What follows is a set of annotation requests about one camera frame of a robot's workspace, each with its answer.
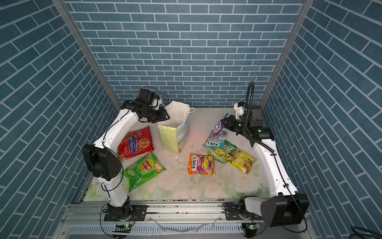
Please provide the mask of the green snack packet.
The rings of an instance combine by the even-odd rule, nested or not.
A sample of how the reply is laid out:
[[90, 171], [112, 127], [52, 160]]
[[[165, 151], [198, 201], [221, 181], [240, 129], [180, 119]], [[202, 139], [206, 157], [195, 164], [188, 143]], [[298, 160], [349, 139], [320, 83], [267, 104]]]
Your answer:
[[123, 176], [129, 182], [129, 193], [166, 170], [153, 151], [150, 151], [123, 171]]

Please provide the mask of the floral paper gift bag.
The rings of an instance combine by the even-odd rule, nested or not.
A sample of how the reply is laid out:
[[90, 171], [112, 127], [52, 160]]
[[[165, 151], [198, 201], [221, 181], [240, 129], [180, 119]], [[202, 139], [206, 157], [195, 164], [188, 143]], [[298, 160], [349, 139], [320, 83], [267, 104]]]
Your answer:
[[158, 123], [159, 134], [166, 150], [180, 153], [187, 141], [190, 132], [190, 114], [195, 108], [172, 101], [165, 110], [170, 119]]

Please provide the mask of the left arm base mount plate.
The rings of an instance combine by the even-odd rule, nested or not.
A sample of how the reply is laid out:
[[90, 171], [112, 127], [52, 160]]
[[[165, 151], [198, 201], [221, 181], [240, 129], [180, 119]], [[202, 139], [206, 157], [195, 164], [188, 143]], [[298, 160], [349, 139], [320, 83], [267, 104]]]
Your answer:
[[105, 213], [104, 221], [106, 222], [134, 222], [144, 221], [147, 212], [146, 205], [127, 205], [120, 208], [107, 204], [102, 210]]

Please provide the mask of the orange Fox's fruit candy bag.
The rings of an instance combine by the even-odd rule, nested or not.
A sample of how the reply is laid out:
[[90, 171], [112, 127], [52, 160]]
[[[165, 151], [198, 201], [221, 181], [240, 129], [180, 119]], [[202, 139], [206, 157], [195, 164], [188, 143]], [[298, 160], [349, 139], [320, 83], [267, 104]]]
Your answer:
[[214, 157], [210, 155], [199, 155], [191, 153], [188, 166], [188, 174], [215, 176]]

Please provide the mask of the red snack packet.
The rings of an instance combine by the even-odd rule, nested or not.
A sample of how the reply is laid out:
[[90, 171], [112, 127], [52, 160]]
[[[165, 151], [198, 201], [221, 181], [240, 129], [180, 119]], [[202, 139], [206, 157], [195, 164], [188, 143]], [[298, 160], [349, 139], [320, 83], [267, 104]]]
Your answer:
[[154, 150], [151, 130], [147, 126], [128, 132], [118, 146], [120, 160], [130, 159]]

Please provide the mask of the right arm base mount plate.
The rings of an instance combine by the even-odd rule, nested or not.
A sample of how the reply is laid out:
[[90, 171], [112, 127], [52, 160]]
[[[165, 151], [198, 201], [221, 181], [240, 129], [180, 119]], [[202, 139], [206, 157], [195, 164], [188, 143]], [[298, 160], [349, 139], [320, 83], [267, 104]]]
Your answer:
[[226, 220], [228, 221], [258, 221], [263, 218], [257, 214], [249, 213], [244, 209], [244, 206], [240, 206], [239, 204], [235, 204], [232, 202], [223, 203], [221, 205], [222, 210], [224, 211]]

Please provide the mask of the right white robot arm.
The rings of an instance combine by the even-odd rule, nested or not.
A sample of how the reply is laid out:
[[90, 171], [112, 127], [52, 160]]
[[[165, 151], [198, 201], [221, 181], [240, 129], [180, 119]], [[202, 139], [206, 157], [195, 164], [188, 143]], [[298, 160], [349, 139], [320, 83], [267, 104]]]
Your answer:
[[261, 107], [247, 106], [244, 102], [234, 104], [235, 114], [221, 122], [239, 139], [246, 139], [254, 157], [264, 166], [270, 196], [261, 198], [246, 196], [239, 200], [242, 217], [259, 216], [268, 227], [306, 223], [305, 213], [309, 207], [307, 195], [299, 193], [292, 183], [277, 151], [275, 137], [270, 128], [263, 126]]

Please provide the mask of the teal Fox's candy bag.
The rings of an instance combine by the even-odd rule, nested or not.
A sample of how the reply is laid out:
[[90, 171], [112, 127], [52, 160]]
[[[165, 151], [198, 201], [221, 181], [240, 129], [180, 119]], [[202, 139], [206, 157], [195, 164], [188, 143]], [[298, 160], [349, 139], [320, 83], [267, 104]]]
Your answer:
[[208, 139], [203, 144], [205, 148], [222, 148], [227, 136], [227, 132], [222, 130], [217, 136], [213, 132], [210, 133]]

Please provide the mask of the yellow-green snack packet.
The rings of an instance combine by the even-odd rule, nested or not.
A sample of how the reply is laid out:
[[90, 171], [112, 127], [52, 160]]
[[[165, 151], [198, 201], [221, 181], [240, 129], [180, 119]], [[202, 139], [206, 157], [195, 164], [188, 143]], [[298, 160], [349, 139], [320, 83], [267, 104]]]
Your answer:
[[256, 158], [248, 155], [240, 149], [234, 151], [229, 158], [227, 159], [227, 163], [233, 165], [240, 171], [245, 174], [249, 174], [252, 169], [253, 164], [257, 161]]

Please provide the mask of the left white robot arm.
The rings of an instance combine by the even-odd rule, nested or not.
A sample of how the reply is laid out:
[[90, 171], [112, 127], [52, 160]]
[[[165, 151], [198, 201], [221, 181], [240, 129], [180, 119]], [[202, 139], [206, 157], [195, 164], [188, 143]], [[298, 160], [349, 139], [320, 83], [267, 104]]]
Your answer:
[[131, 127], [142, 118], [151, 123], [170, 119], [162, 106], [161, 97], [145, 88], [140, 89], [135, 100], [123, 102], [116, 119], [99, 139], [82, 148], [87, 169], [108, 194], [107, 211], [121, 219], [130, 216], [132, 209], [122, 187], [123, 165], [118, 156], [118, 147]]

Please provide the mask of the green Fox's Spring Tea candy bag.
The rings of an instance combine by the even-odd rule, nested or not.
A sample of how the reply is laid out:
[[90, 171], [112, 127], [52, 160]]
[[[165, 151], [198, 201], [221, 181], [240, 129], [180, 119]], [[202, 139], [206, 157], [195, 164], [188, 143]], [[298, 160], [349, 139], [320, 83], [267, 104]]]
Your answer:
[[211, 148], [208, 151], [208, 155], [214, 157], [215, 160], [223, 164], [228, 162], [229, 157], [237, 150], [237, 146], [233, 145], [229, 141], [225, 141], [221, 148]]

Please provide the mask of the purple Fox's Berries candy bag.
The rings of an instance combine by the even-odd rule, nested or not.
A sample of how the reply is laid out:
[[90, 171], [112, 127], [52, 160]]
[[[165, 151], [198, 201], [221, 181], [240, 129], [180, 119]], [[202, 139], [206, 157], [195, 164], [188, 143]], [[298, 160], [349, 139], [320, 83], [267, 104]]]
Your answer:
[[216, 126], [214, 127], [214, 129], [212, 130], [211, 132], [211, 136], [213, 138], [217, 137], [221, 131], [223, 130], [223, 128], [225, 127], [225, 120], [228, 118], [228, 114], [226, 114], [222, 119], [220, 119]]

